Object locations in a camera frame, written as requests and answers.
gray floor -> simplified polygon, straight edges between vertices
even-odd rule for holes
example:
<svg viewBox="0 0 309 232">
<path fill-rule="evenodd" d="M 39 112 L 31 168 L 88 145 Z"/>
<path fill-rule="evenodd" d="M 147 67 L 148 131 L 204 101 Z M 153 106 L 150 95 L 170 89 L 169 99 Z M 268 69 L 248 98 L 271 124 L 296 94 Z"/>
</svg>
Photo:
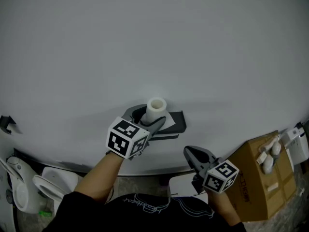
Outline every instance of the gray floor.
<svg viewBox="0 0 309 232">
<path fill-rule="evenodd" d="M 309 212 L 309 173 L 303 175 L 300 166 L 295 168 L 295 180 L 298 186 L 296 195 L 287 205 L 268 221 L 245 223 L 249 232 L 291 232 L 298 231 L 297 225 L 304 220 Z M 147 193 L 156 196 L 167 196 L 168 187 L 163 186 L 159 177 L 119 177 L 114 185 L 112 200 L 128 193 Z M 298 194 L 304 188 L 305 192 L 300 197 Z M 47 211 L 53 212 L 53 202 L 49 201 Z M 52 217 L 30 215 L 18 211 L 18 224 L 21 232 L 40 232 L 45 228 Z"/>
</svg>

cardboard box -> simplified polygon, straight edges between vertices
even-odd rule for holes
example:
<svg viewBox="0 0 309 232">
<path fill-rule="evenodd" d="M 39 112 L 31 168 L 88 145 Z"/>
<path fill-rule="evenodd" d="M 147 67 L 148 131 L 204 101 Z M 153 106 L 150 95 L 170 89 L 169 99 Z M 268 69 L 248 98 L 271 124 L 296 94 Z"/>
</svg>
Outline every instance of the cardboard box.
<svg viewBox="0 0 309 232">
<path fill-rule="evenodd" d="M 228 158 L 239 168 L 239 174 L 226 193 L 243 222 L 269 219 L 296 191 L 292 167 L 282 144 L 280 157 L 271 174 L 264 174 L 256 162 L 260 155 L 259 146 L 275 135 L 278 135 L 277 131 L 251 139 Z M 267 187 L 276 182 L 279 187 L 268 192 Z"/>
</svg>

white cylinder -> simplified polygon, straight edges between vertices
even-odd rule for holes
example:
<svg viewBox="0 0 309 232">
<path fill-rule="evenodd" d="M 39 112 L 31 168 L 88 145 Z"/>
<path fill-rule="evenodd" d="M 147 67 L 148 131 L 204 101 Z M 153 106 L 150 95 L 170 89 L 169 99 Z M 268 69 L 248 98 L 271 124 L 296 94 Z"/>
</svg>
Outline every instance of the white cylinder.
<svg viewBox="0 0 309 232">
<path fill-rule="evenodd" d="M 160 117 L 166 116 L 166 101 L 160 97 L 153 97 L 147 103 L 146 122 L 152 123 Z"/>
</svg>

toilet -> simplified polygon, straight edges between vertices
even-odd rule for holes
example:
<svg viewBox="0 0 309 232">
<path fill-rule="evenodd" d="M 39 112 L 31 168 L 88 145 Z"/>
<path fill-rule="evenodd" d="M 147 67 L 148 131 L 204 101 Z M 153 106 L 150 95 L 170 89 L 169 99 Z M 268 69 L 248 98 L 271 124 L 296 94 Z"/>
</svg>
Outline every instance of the toilet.
<svg viewBox="0 0 309 232">
<path fill-rule="evenodd" d="M 63 196 L 73 192 L 82 177 L 70 171 L 45 167 L 42 175 L 35 175 L 32 180 L 42 193 L 54 200 L 56 214 Z"/>
<path fill-rule="evenodd" d="M 10 157 L 6 162 L 0 158 L 0 165 L 10 175 L 13 199 L 20 211 L 36 214 L 46 207 L 47 199 L 38 193 L 39 190 L 32 182 L 37 173 L 27 163 L 17 157 Z"/>
<path fill-rule="evenodd" d="M 198 194 L 192 185 L 192 180 L 195 175 L 196 173 L 190 173 L 172 177 L 169 180 L 169 196 L 172 198 L 194 197 L 208 203 L 207 192 L 204 190 Z"/>
</svg>

black cable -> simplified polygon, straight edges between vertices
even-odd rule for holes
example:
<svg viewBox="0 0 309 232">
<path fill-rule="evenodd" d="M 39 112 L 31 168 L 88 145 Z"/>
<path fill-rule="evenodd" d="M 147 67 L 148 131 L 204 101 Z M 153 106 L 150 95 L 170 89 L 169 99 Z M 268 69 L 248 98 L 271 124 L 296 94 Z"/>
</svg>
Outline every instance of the black cable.
<svg viewBox="0 0 309 232">
<path fill-rule="evenodd" d="M 114 186 L 112 187 L 112 195 L 111 195 L 110 199 L 108 199 L 108 201 L 107 201 L 106 203 L 108 203 L 109 201 L 111 201 L 113 195 L 114 195 Z"/>
</svg>

